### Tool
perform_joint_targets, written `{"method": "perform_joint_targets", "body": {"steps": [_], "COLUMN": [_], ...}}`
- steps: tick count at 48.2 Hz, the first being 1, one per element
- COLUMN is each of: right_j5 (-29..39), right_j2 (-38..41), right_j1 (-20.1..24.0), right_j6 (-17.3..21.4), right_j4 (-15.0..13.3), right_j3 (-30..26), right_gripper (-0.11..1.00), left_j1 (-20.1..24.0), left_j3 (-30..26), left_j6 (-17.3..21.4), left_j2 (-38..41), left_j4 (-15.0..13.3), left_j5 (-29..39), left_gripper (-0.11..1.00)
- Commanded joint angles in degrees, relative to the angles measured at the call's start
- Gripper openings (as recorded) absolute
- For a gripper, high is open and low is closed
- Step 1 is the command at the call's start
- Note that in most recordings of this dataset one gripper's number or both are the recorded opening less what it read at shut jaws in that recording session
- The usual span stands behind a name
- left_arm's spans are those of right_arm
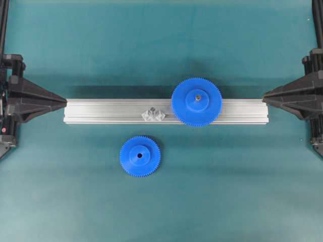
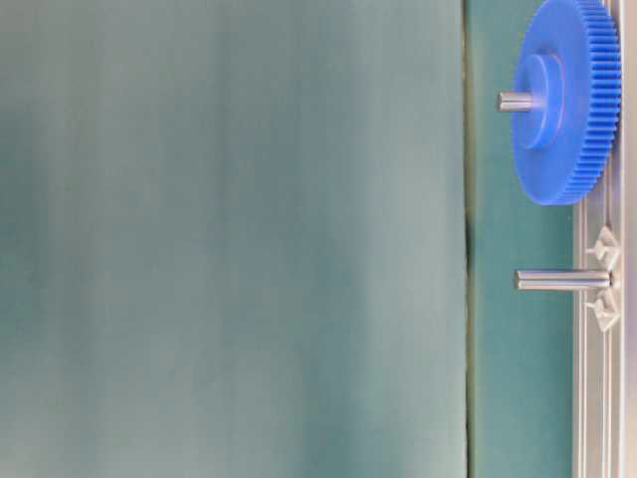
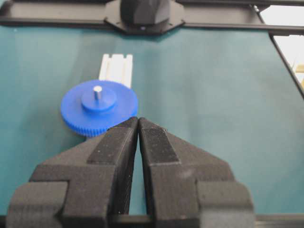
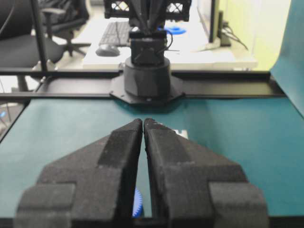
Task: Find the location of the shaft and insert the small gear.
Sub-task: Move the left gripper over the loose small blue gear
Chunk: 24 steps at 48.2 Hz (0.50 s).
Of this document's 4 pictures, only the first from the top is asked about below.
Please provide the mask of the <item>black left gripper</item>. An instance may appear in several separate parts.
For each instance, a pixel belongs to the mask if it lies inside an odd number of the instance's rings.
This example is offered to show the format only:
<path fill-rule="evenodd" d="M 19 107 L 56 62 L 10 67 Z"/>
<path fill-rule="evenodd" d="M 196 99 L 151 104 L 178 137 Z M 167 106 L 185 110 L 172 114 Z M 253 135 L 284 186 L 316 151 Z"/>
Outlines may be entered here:
<path fill-rule="evenodd" d="M 20 55 L 2 54 L 1 57 L 1 159 L 3 159 L 12 148 L 17 146 L 17 122 L 27 123 L 43 114 L 65 108 L 67 100 L 23 78 L 26 66 Z M 9 82 L 7 80 L 8 70 L 12 70 L 13 75 L 15 75 L 9 77 Z M 57 103 L 8 105 L 8 96 Z"/>

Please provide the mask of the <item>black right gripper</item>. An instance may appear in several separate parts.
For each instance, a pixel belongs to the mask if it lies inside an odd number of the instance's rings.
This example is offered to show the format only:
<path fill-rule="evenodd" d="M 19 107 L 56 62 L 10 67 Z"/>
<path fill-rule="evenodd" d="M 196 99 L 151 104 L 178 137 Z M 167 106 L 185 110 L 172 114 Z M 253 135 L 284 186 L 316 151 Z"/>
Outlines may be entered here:
<path fill-rule="evenodd" d="M 322 49 L 312 49 L 302 59 L 305 76 L 286 85 L 279 86 L 263 95 L 263 102 L 282 109 L 300 120 L 309 120 L 311 128 L 310 143 L 314 151 L 322 158 Z M 300 105 L 267 100 L 274 97 L 314 95 L 314 107 L 310 109 Z"/>

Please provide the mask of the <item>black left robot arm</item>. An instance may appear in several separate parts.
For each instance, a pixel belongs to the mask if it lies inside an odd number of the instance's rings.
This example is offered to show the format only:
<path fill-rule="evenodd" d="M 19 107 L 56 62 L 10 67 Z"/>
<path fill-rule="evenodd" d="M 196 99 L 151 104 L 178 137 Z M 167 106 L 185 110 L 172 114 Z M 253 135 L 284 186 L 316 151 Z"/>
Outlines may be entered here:
<path fill-rule="evenodd" d="M 24 78 L 19 54 L 5 54 L 9 1 L 1 1 L 1 158 L 17 146 L 18 126 L 67 106 L 67 100 Z"/>

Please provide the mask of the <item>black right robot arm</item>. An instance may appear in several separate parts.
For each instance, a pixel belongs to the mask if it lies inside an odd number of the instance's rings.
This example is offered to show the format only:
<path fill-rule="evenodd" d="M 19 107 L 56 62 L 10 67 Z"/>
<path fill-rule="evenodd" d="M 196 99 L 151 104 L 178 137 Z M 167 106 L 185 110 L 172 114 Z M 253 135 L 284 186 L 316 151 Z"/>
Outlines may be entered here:
<path fill-rule="evenodd" d="M 322 1 L 312 1 L 312 15 L 317 48 L 302 59 L 305 75 L 265 93 L 262 101 L 308 121 L 310 143 L 322 156 Z"/>

